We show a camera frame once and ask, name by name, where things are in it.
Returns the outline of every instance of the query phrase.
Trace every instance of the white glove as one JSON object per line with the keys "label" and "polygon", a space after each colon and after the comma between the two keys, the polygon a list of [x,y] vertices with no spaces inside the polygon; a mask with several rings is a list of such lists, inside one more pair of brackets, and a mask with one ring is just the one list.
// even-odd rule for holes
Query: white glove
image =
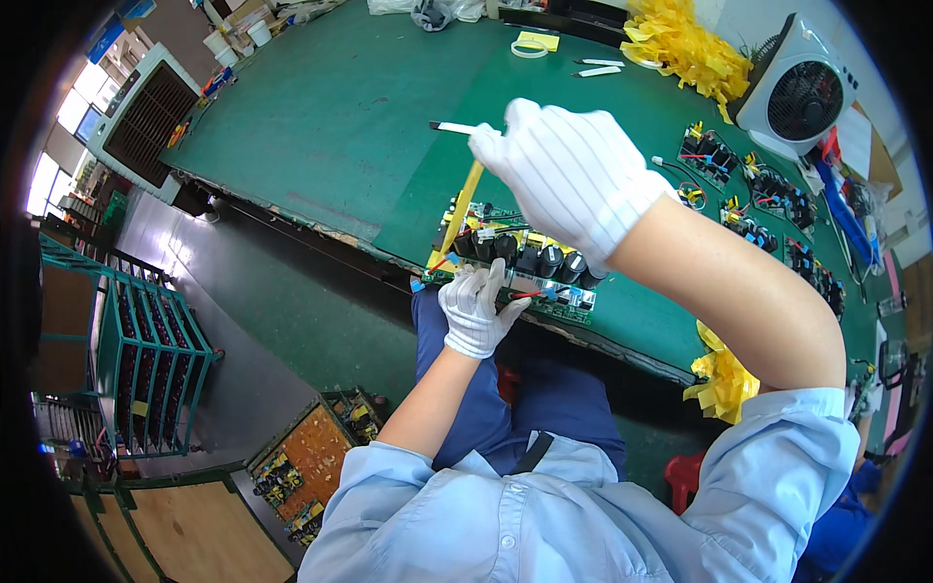
{"label": "white glove", "polygon": [[591,264],[605,264],[661,194],[677,200],[606,111],[573,114],[515,99],[506,125],[501,136],[481,124],[469,138],[473,156],[511,188],[528,224]]}
{"label": "white glove", "polygon": [[487,358],[506,337],[531,298],[510,302],[495,313],[495,297],[506,282],[506,262],[493,261],[491,270],[473,271],[472,265],[457,270],[453,281],[438,292],[440,308],[447,314],[450,331],[444,344],[471,358]]}

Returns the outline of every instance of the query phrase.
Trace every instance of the white bucket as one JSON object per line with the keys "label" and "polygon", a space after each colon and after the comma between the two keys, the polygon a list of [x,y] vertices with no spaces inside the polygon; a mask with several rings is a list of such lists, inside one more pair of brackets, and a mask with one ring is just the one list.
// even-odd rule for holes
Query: white bucket
{"label": "white bucket", "polygon": [[253,39],[257,47],[261,47],[272,40],[272,33],[269,32],[269,25],[262,19],[247,28],[246,33]]}
{"label": "white bucket", "polygon": [[229,67],[240,60],[237,58],[236,53],[233,52],[232,47],[227,47],[226,49],[221,50],[220,54],[215,56],[215,59],[217,59],[217,62],[224,65],[225,67]]}
{"label": "white bucket", "polygon": [[213,31],[201,42],[214,53],[215,57],[230,46],[227,44],[227,39],[224,38],[224,35],[219,30]]}

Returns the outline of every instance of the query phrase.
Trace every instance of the forearm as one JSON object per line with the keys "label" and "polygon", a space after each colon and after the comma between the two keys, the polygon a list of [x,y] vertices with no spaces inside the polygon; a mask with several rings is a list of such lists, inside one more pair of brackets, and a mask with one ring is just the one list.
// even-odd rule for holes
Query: forearm
{"label": "forearm", "polygon": [[479,365],[480,360],[445,346],[385,422],[377,440],[434,459]]}
{"label": "forearm", "polygon": [[704,322],[764,386],[844,386],[842,332],[827,303],[708,218],[661,197],[608,263]]}

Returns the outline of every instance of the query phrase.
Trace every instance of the air cooler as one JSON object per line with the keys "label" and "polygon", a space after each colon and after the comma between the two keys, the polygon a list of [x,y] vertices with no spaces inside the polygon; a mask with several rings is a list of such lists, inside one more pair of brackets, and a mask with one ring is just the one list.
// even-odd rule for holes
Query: air cooler
{"label": "air cooler", "polygon": [[784,158],[809,152],[856,99],[858,79],[798,14],[787,17],[752,63],[750,87],[727,110],[752,140]]}
{"label": "air cooler", "polygon": [[87,148],[133,184],[172,204],[181,183],[159,160],[201,88],[162,43],[132,70],[97,120]]}

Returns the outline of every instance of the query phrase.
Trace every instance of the wire connector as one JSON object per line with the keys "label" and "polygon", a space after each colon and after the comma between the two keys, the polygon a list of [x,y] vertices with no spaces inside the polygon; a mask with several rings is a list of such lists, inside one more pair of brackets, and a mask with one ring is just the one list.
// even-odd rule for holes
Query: wire connector
{"label": "wire connector", "polygon": [[483,227],[482,229],[476,229],[476,236],[480,241],[487,241],[489,239],[495,239],[495,229],[492,227]]}

